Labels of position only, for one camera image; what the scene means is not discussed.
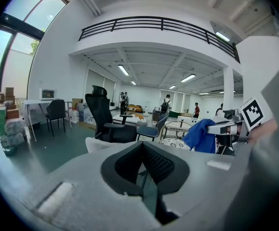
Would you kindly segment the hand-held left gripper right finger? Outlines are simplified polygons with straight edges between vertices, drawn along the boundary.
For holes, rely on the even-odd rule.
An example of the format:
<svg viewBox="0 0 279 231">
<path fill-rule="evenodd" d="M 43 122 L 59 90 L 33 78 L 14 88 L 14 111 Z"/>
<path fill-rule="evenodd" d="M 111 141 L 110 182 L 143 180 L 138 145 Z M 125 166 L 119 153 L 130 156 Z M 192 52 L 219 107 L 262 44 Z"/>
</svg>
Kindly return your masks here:
<svg viewBox="0 0 279 231">
<path fill-rule="evenodd" d="M 267 223 L 272 204 L 272 146 L 242 146 L 236 156 L 206 154 L 152 142 L 143 145 L 174 168 L 158 184 L 165 215 L 146 211 L 144 223 L 161 230 L 239 231 Z"/>
</svg>

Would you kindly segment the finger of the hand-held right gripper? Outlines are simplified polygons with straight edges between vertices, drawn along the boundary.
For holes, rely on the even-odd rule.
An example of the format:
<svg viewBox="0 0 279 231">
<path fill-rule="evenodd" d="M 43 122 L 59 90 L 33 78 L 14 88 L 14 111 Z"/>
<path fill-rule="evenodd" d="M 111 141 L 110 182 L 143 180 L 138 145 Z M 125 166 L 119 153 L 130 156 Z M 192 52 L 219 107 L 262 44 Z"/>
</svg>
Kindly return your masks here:
<svg viewBox="0 0 279 231">
<path fill-rule="evenodd" d="M 237 134 L 238 126 L 233 121 L 223 121 L 207 127 L 208 134 Z"/>
</svg>

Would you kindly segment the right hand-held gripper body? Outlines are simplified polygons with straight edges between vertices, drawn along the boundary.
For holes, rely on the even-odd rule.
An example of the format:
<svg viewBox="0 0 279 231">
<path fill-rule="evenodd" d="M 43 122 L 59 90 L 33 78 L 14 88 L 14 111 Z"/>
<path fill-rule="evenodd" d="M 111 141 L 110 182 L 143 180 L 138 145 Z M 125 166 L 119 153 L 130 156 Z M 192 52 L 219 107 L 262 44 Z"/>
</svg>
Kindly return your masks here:
<svg viewBox="0 0 279 231">
<path fill-rule="evenodd" d="M 227 134 L 232 135 L 230 147 L 235 151 L 247 144 L 253 128 L 261 124 L 264 113 L 256 98 L 249 99 L 239 109 L 233 111 L 232 119 L 227 125 Z"/>
</svg>

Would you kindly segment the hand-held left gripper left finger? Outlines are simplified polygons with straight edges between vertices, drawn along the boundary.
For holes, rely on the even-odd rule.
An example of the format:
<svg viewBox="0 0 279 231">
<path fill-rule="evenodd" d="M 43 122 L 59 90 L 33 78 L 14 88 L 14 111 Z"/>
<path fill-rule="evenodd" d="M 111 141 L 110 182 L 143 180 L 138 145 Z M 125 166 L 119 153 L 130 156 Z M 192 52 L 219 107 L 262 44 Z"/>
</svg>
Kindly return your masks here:
<svg viewBox="0 0 279 231">
<path fill-rule="evenodd" d="M 160 227 L 139 196 L 118 194 L 101 176 L 109 156 L 134 145 L 83 154 L 35 180 L 18 196 L 49 227 L 63 231 L 151 231 Z"/>
</svg>

